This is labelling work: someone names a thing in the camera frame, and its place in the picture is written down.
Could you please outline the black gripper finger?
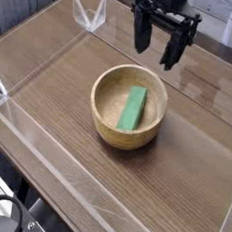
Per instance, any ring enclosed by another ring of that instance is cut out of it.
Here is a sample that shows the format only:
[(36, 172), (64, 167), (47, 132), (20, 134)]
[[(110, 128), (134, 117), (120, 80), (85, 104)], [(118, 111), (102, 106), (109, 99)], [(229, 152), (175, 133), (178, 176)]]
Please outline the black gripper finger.
[(186, 45), (188, 45), (189, 31), (188, 28), (178, 27), (169, 30), (171, 37), (163, 52), (161, 61), (159, 61), (160, 64), (164, 65), (165, 71), (170, 71), (173, 65), (180, 61), (182, 53), (185, 51)]
[(149, 48), (152, 25), (150, 23), (150, 13), (141, 6), (134, 9), (134, 44), (138, 54)]

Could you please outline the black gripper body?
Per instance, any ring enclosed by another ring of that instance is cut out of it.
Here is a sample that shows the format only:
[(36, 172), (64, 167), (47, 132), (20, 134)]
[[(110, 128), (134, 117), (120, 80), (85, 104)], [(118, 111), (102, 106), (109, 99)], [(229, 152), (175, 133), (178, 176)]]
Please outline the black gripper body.
[(156, 24), (167, 31), (188, 28), (190, 30), (188, 45), (194, 42), (202, 17), (187, 0), (135, 0), (132, 7), (133, 13), (136, 6), (141, 6), (150, 13), (151, 25)]

